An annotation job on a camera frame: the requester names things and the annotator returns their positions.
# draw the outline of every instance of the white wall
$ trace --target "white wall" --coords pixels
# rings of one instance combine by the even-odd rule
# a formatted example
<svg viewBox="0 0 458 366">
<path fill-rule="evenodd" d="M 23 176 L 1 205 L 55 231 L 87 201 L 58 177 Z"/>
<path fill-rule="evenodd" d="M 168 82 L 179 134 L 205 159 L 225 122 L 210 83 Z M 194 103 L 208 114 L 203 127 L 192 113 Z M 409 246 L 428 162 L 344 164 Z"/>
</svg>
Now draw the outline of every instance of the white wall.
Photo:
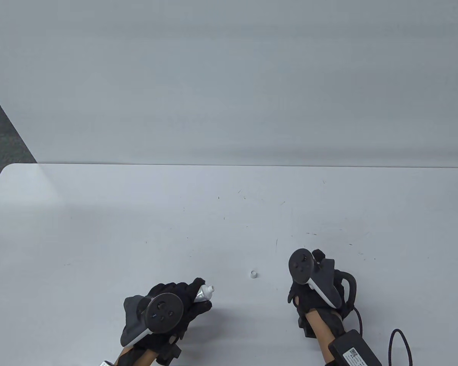
<svg viewBox="0 0 458 366">
<path fill-rule="evenodd" d="M 458 1 L 0 1 L 39 162 L 458 166 Z"/>
</svg>

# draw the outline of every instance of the glove finger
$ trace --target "glove finger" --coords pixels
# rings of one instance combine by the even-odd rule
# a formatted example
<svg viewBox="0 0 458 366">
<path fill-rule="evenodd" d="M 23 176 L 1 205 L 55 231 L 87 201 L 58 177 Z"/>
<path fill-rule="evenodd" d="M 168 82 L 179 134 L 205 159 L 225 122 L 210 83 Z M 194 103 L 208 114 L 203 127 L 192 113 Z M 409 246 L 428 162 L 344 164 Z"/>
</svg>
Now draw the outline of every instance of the glove finger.
<svg viewBox="0 0 458 366">
<path fill-rule="evenodd" d="M 175 287 L 175 282 L 170 282 L 169 284 L 157 284 L 147 293 L 148 296 L 155 297 L 163 292 L 168 292 L 170 289 Z"/>
<path fill-rule="evenodd" d="M 197 277 L 191 284 L 188 285 L 187 293 L 190 297 L 190 300 L 195 300 L 198 290 L 200 289 L 200 286 L 202 286 L 203 284 L 205 284 L 205 279 Z"/>
<path fill-rule="evenodd" d="M 322 262 L 322 260 L 326 257 L 326 255 L 320 249 L 312 251 L 312 256 L 318 262 Z"/>
<path fill-rule="evenodd" d="M 212 309 L 212 302 L 211 301 L 202 301 L 201 303 L 194 303 L 187 314 L 187 318 L 189 322 L 194 320 L 200 314 L 208 312 Z"/>
</svg>

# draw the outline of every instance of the hand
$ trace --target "hand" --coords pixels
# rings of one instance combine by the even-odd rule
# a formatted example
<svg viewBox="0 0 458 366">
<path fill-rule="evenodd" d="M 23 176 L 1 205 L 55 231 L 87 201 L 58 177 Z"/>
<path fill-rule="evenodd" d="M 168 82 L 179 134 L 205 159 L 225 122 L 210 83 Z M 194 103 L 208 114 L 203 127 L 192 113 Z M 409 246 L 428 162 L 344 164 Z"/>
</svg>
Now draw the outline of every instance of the hand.
<svg viewBox="0 0 458 366">
<path fill-rule="evenodd" d="M 169 364 L 173 357 L 178 357 L 180 349 L 175 345 L 178 339 L 182 339 L 187 331 L 187 328 L 192 320 L 198 315 L 207 312 L 212 308 L 212 302 L 203 301 L 201 303 L 194 303 L 194 299 L 197 296 L 197 292 L 201 285 L 205 284 L 205 280 L 196 278 L 191 284 L 181 282 L 179 284 L 157 284 L 148 293 L 148 296 L 140 297 L 136 299 L 137 306 L 129 306 L 130 312 L 136 312 L 136 314 L 129 313 L 130 317 L 135 316 L 139 318 L 139 314 L 146 309 L 149 304 L 149 299 L 154 298 L 162 293 L 173 293 L 177 295 L 183 303 L 183 315 L 180 322 L 170 331 L 162 334 L 149 334 L 139 340 L 132 349 L 124 353 L 119 357 L 118 366 L 133 366 L 140 357 L 142 357 L 147 350 L 160 354 L 157 356 L 158 364 Z"/>
<path fill-rule="evenodd" d="M 148 293 L 149 297 L 155 297 L 166 292 L 177 295 L 183 303 L 183 316 L 180 322 L 171 331 L 163 334 L 149 334 L 136 343 L 136 346 L 144 349 L 153 349 L 153 347 L 158 348 L 157 345 L 159 344 L 163 345 L 167 343 L 172 336 L 174 336 L 176 340 L 178 340 L 178 338 L 183 339 L 190 322 L 200 314 L 212 308 L 212 303 L 210 301 L 194 303 L 197 292 L 203 284 L 205 284 L 204 279 L 196 278 L 191 284 L 186 284 L 185 282 L 180 282 L 179 284 L 157 284 L 151 288 Z"/>
<path fill-rule="evenodd" d="M 298 284 L 296 282 L 292 283 L 287 301 L 288 303 L 292 301 L 294 306 L 297 308 L 297 313 L 299 315 L 298 326 L 304 329 L 306 337 L 316 338 L 316 333 L 306 318 L 306 315 L 313 310 L 318 312 L 319 316 L 327 324 L 334 337 L 338 337 L 345 333 L 342 319 L 349 314 L 349 311 L 347 310 L 346 302 L 344 301 L 344 287 L 341 284 L 342 280 L 340 272 L 335 270 L 334 287 L 336 287 L 342 300 L 342 306 L 339 309 L 330 307 L 315 290 L 309 287 L 308 284 Z"/>
</svg>

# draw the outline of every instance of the wrist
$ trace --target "wrist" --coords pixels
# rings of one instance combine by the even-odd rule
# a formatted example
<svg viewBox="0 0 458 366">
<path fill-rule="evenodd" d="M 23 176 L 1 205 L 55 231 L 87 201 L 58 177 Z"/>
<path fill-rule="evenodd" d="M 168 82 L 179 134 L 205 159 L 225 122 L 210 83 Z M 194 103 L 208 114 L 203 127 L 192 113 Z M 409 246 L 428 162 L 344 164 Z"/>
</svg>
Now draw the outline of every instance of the wrist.
<svg viewBox="0 0 458 366">
<path fill-rule="evenodd" d="M 305 318 L 316 336 L 323 329 L 330 330 L 336 338 L 346 333 L 340 315 L 334 310 L 318 309 L 307 313 Z"/>
</svg>

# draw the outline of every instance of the human arm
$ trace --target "human arm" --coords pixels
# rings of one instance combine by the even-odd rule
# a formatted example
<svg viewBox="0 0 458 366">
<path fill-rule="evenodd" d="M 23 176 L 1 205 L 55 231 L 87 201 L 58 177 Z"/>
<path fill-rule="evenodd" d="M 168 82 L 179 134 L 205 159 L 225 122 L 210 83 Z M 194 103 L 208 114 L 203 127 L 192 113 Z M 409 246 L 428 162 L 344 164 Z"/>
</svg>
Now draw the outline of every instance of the human arm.
<svg viewBox="0 0 458 366">
<path fill-rule="evenodd" d="M 322 352 L 322 357 L 324 357 L 325 363 L 334 361 L 334 356 L 329 350 L 329 344 L 335 339 L 331 330 L 327 324 L 322 320 L 319 313 L 314 310 L 305 314 L 305 318 L 311 325 L 314 333 L 316 333 L 316 338 L 319 342 L 319 347 Z"/>
<path fill-rule="evenodd" d="M 174 358 L 178 358 L 181 350 L 176 345 L 177 341 L 183 339 L 185 331 L 187 331 L 189 323 L 192 320 L 198 315 L 207 312 L 212 307 L 212 303 L 209 300 L 194 302 L 203 284 L 205 284 L 205 281 L 201 278 L 196 278 L 191 284 L 158 284 L 145 297 L 135 295 L 126 298 L 124 301 L 126 327 L 124 327 L 121 336 L 121 344 L 126 346 L 126 348 L 121 352 L 115 365 L 149 366 L 154 360 L 158 364 L 169 365 Z M 177 302 L 170 303 L 168 301 L 169 299 L 173 300 L 173 296 L 182 305 L 182 314 L 180 314 L 181 319 L 178 318 L 179 320 L 175 319 L 177 310 L 173 307 L 173 304 L 176 305 Z M 153 299 L 155 301 L 153 303 L 154 306 L 150 307 L 149 304 L 152 303 Z M 167 322 L 167 319 L 169 320 L 172 316 L 175 322 Z M 148 323 L 147 319 L 157 319 L 157 322 Z M 136 337 L 145 334 L 146 329 L 155 331 L 151 326 L 147 328 L 148 324 L 157 326 L 157 332 L 149 333 L 141 340 L 137 340 L 138 338 Z M 168 327 L 165 326 L 161 330 L 160 325 L 163 324 L 166 324 Z M 127 347 L 133 342 L 136 342 L 133 347 Z"/>
<path fill-rule="evenodd" d="M 117 361 L 115 362 L 115 366 L 117 366 L 117 363 L 119 361 L 119 358 L 126 354 L 127 352 L 129 352 L 130 350 L 132 349 L 132 347 L 125 347 L 121 354 L 119 355 Z M 150 366 L 155 360 L 156 358 L 158 357 L 158 353 L 150 350 L 150 349 L 147 349 L 143 354 L 142 356 L 139 357 L 139 359 L 137 359 L 137 361 L 135 361 L 135 363 L 133 364 L 133 366 Z"/>
</svg>

